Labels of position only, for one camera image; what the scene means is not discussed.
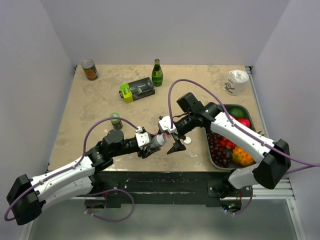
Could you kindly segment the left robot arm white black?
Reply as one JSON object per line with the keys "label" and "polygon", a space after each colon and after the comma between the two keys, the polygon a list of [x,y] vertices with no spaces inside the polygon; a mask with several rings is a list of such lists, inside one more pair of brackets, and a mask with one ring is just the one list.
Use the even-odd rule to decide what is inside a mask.
{"label": "left robot arm white black", "polygon": [[121,130],[111,130],[73,162],[39,176],[23,174],[17,177],[6,196],[12,219],[22,226],[59,200],[89,193],[99,196],[104,184],[93,176],[111,166],[114,157],[137,153],[145,159],[159,151],[167,141],[163,133],[154,135],[145,131],[126,139]]}

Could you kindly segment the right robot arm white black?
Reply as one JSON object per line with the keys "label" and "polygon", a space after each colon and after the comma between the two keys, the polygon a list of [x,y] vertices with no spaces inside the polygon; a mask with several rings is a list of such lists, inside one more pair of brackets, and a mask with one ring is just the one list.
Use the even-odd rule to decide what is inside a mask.
{"label": "right robot arm white black", "polygon": [[184,151],[186,148],[180,140],[199,127],[227,138],[248,153],[255,162],[230,171],[214,185],[217,192],[233,197],[242,188],[252,185],[272,190],[291,167],[287,142],[282,139],[275,142],[258,134],[229,117],[222,105],[213,102],[203,105],[191,92],[180,97],[177,103],[186,116],[178,121],[173,121],[170,115],[165,116],[164,123],[159,124],[159,128],[172,135],[175,140],[169,154]]}

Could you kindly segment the grey pill bottle white cap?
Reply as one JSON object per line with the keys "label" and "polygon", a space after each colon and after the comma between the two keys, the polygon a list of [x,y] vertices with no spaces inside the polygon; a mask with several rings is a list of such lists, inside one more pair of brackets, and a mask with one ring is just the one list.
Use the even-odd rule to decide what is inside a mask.
{"label": "grey pill bottle white cap", "polygon": [[168,137],[165,134],[157,134],[152,138],[150,147],[161,148],[167,143],[167,141]]}

